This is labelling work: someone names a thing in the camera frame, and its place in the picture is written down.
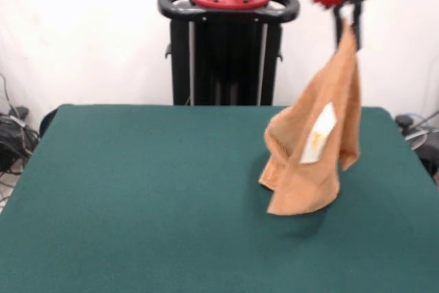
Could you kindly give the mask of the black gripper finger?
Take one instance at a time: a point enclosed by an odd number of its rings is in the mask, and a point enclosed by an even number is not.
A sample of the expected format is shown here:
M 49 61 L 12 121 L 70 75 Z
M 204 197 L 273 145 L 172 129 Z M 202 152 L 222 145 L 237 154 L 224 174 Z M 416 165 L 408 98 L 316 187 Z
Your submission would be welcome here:
M 361 49 L 361 14 L 362 14 L 362 0 L 352 0 L 353 5 L 353 22 L 351 27 L 353 29 L 357 50 Z
M 343 4 L 337 4 L 333 7 L 333 18 L 335 21 L 335 41 L 338 47 L 344 30 L 344 19 L 342 18 Z

